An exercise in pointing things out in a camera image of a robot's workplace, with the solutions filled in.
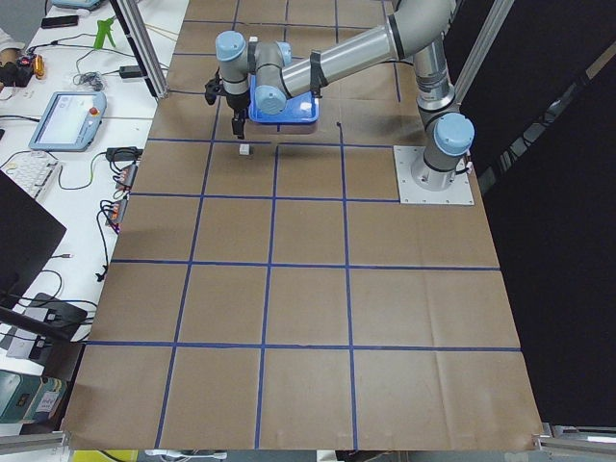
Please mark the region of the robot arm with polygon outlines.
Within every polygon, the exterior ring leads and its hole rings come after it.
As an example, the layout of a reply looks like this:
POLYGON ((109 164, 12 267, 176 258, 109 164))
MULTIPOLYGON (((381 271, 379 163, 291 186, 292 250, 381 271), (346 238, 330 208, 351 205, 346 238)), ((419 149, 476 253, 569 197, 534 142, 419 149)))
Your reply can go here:
POLYGON ((308 58, 294 62, 286 41, 247 39, 235 31, 216 37, 218 70, 206 84, 204 97, 220 97, 233 111, 234 135, 244 137, 250 106, 265 114, 282 113, 290 99, 310 92, 316 98, 329 84, 389 61, 413 63, 419 90, 417 106, 427 143, 411 166, 421 188, 448 189, 460 175, 460 160, 475 137, 472 122, 452 105, 456 90, 449 79, 443 39, 452 17, 448 1, 400 1, 385 22, 308 58))

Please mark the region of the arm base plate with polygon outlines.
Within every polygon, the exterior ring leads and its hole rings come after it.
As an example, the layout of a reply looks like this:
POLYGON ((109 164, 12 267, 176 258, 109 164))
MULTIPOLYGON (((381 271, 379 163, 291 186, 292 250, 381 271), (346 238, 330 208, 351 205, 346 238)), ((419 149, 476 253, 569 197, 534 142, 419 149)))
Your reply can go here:
POLYGON ((393 151, 401 204, 475 205, 464 159, 459 160, 454 170, 439 172, 424 162, 423 146, 395 145, 393 151))

